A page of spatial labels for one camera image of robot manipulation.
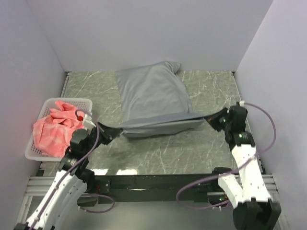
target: gray cloth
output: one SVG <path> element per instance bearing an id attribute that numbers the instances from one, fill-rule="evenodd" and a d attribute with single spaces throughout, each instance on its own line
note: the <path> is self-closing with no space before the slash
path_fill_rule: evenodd
<path id="1" fill-rule="evenodd" d="M 175 74 L 176 62 L 116 71 L 126 137 L 175 134 L 195 128 L 204 115 L 193 113 L 188 92 Z"/>

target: red cloth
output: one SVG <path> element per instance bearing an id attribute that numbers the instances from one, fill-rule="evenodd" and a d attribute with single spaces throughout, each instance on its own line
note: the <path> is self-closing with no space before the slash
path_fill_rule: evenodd
<path id="1" fill-rule="evenodd" d="M 58 109 L 50 109 L 50 114 L 39 119 L 33 125 L 35 147 L 42 150 L 43 155 L 63 157 L 66 148 L 70 145 L 72 133 L 83 128 L 82 121 L 78 121 L 72 104 L 56 101 Z"/>

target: table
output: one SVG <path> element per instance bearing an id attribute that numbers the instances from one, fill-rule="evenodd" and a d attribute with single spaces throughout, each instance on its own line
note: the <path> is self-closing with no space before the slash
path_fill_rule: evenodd
<path id="1" fill-rule="evenodd" d="M 240 100 L 230 71 L 179 71 L 195 112 L 209 115 Z M 71 72 L 64 97 L 88 98 L 98 121 L 112 126 L 122 122 L 118 85 L 113 71 Z M 235 168 L 223 132 L 209 124 L 176 135 L 127 139 L 120 137 L 98 147 L 88 168 L 96 175 L 211 173 L 214 167 Z M 49 163 L 44 175 L 54 175 L 58 164 Z"/>

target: white plastic basket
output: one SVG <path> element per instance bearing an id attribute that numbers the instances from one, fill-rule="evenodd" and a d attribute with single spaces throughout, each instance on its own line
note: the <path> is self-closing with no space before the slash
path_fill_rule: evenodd
<path id="1" fill-rule="evenodd" d="M 79 109 L 86 109 L 89 112 L 92 111 L 92 106 L 93 103 L 89 99 L 83 99 L 83 98 L 65 98 L 65 97 L 60 97 L 60 98 L 50 98 L 45 101 L 42 110 L 39 113 L 39 116 L 37 120 L 47 116 L 50 114 L 50 108 L 56 109 L 55 102 L 57 100 L 61 100 L 64 102 L 67 102 L 69 104 L 72 104 L 76 106 Z M 44 156 L 42 155 L 42 151 L 38 150 L 35 145 L 34 145 L 34 138 L 33 135 L 31 135 L 30 140 L 28 142 L 27 148 L 24 153 L 25 157 L 30 160 L 35 160 L 35 161 L 61 161 L 61 158 L 57 157 L 49 157 L 49 156 Z"/>

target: white wall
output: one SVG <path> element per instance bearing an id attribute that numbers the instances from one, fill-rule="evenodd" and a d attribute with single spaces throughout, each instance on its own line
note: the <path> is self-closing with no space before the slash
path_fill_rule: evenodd
<path id="1" fill-rule="evenodd" d="M 236 70 L 272 0 L 27 0 L 61 64 Z"/>
<path id="2" fill-rule="evenodd" d="M 306 12 L 306 0 L 275 0 L 236 71 L 242 98 L 276 122 L 277 141 L 263 162 L 294 230 L 307 223 Z M 272 139 L 267 118 L 252 110 L 249 121 L 258 147 L 265 147 Z"/>
<path id="3" fill-rule="evenodd" d="M 24 150 L 43 102 L 65 73 L 25 0 L 0 0 L 0 229 L 13 229 L 38 162 Z"/>

